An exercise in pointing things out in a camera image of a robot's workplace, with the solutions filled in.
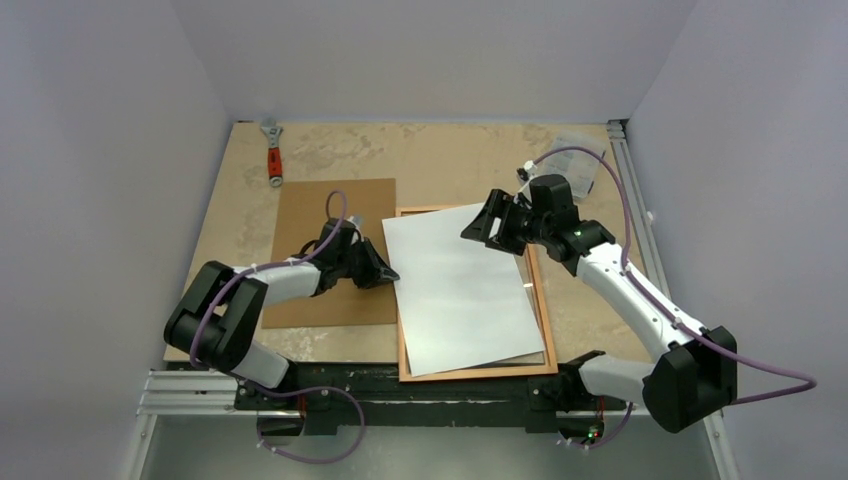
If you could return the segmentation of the brown cardboard backing board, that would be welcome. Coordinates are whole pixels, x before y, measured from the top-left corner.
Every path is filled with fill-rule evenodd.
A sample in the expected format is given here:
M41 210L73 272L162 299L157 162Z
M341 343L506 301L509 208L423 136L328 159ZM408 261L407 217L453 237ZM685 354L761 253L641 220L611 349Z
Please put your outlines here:
M291 182L282 187L271 260L282 261L317 239L327 220L325 201L334 190L345 193L347 215L362 218L362 232L380 257L389 259L382 221L395 216L396 181L392 178ZM359 289L349 279L314 298L298 298L263 311L264 329L394 325L394 287Z

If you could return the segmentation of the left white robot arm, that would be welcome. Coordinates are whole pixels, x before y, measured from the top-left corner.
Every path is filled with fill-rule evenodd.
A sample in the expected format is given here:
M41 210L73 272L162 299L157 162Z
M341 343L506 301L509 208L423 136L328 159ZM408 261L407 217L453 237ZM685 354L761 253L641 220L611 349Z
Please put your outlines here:
M347 279L361 290L391 285L399 274L381 257L353 219L331 218L318 238L283 261L231 267L205 263L167 320L167 345L207 366L259 385L272 408L297 399L290 361L254 338L268 306L324 294Z

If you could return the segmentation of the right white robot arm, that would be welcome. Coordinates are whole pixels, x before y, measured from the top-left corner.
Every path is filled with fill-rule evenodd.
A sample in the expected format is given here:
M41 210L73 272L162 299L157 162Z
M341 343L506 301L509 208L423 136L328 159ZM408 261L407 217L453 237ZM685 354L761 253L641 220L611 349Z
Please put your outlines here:
M613 397L645 407L665 431L678 433L737 399L736 363L708 346L736 352L735 337L724 327L706 328L646 284L614 236L598 221L581 219L563 176L536 177L517 195L492 190L460 236L515 255L542 246L598 293L648 351L648 363L601 351L566 363L556 396L561 406Z

